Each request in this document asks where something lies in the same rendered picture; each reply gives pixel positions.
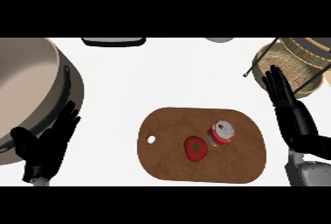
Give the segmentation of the red can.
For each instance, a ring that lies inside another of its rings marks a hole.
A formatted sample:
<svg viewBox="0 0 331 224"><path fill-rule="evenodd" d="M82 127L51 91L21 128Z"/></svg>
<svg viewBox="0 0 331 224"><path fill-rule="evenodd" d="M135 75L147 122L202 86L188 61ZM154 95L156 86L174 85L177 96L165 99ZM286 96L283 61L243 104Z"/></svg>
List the red can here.
<svg viewBox="0 0 331 224"><path fill-rule="evenodd" d="M206 131L206 139L214 147L219 147L233 140L233 126L224 121L218 120L212 123Z"/></svg>

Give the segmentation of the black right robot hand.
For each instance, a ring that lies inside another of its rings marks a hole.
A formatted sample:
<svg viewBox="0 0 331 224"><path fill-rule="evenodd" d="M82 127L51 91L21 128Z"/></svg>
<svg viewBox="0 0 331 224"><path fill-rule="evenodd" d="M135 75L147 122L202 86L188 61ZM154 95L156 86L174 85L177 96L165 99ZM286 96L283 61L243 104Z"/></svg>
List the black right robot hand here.
<svg viewBox="0 0 331 224"><path fill-rule="evenodd" d="M262 84L289 150L331 160L331 137L317 134L316 123L305 105L295 99L282 70L274 65L270 65L264 73Z"/></svg>

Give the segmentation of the large beige pan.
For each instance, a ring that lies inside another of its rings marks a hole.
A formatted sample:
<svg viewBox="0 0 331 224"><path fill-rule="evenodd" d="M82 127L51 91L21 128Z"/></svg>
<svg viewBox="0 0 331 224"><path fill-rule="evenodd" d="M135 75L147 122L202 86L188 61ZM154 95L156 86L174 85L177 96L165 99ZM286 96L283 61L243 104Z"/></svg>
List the large beige pan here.
<svg viewBox="0 0 331 224"><path fill-rule="evenodd" d="M0 165L20 161L10 130L38 136L67 102L79 108L81 75L47 38L0 38Z"/></svg>

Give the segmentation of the red tomato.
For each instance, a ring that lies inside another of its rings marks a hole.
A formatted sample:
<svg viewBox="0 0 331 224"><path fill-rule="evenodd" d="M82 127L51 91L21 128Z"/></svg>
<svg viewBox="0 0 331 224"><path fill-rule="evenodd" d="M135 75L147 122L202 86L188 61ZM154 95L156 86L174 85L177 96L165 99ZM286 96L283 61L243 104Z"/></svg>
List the red tomato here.
<svg viewBox="0 0 331 224"><path fill-rule="evenodd" d="M196 136L188 136L183 142L185 158L191 162L199 162L208 153L208 146Z"/></svg>

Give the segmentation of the brown wooden cutting board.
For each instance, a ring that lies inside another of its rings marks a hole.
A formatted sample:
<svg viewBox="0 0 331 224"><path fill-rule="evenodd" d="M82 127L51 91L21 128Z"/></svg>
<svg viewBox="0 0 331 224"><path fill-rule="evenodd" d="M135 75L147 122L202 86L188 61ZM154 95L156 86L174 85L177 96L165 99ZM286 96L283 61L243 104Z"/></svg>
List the brown wooden cutting board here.
<svg viewBox="0 0 331 224"><path fill-rule="evenodd" d="M214 147L206 139L212 123L233 127L233 140ZM185 158L183 142L199 137L208 153L199 162ZM239 111L216 108L159 108L138 128L137 153L141 167L156 179L245 184L262 173L262 135L250 118Z"/></svg>

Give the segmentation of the wicker tiered basket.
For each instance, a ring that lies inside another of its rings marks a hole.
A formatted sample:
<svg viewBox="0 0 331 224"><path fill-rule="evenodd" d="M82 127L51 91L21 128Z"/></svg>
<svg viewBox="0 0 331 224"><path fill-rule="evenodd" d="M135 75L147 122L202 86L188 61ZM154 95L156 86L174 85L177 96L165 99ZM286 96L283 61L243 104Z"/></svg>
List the wicker tiered basket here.
<svg viewBox="0 0 331 224"><path fill-rule="evenodd" d="M248 69L262 89L262 76L270 65L280 68L293 97L307 97L318 89L323 79L331 84L331 38L276 38L262 46Z"/></svg>

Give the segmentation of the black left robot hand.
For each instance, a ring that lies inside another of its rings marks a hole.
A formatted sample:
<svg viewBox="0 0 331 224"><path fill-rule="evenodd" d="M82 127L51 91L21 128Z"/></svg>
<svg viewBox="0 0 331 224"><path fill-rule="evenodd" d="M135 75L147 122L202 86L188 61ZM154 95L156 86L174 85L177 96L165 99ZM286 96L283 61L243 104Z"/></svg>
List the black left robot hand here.
<svg viewBox="0 0 331 224"><path fill-rule="evenodd" d="M78 122L78 110L75 103L69 101L52 126L44 130L39 137L23 127L10 130L14 154L24 160L21 180L26 183L35 183L39 179L48 181L55 176Z"/></svg>

